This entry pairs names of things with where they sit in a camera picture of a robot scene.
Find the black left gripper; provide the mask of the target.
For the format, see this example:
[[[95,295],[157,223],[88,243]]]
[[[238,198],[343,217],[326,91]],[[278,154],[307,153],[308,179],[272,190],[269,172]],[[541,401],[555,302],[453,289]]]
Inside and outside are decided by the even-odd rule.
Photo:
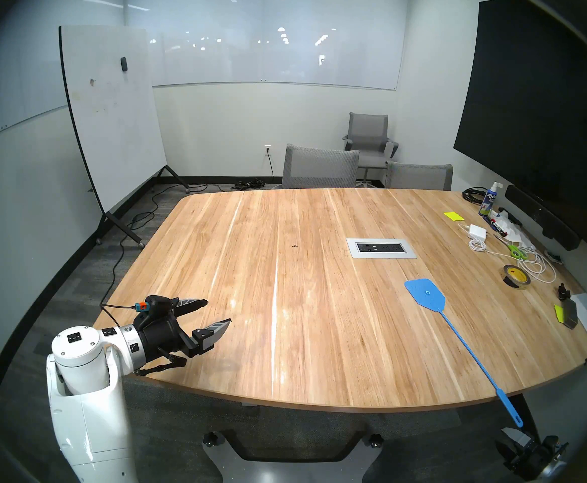
[[[164,355],[181,351],[189,358],[212,350],[215,343],[226,332],[231,319],[224,319],[195,329],[191,336],[179,326],[176,316],[182,316],[208,305],[206,299],[172,298],[172,308],[164,315],[155,316],[144,325],[150,312],[139,312],[134,319],[134,327],[140,337],[145,355],[145,362],[150,363]]]

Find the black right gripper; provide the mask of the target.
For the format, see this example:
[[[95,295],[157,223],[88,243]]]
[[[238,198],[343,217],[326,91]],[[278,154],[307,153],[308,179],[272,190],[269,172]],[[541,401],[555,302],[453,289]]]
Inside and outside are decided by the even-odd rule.
[[[542,442],[521,430],[504,428],[504,434],[517,446],[517,476],[524,481],[550,479],[566,463],[563,461],[568,442],[561,443],[558,437],[545,437]],[[517,454],[507,444],[496,440],[495,447],[504,459],[505,467],[515,467]]]

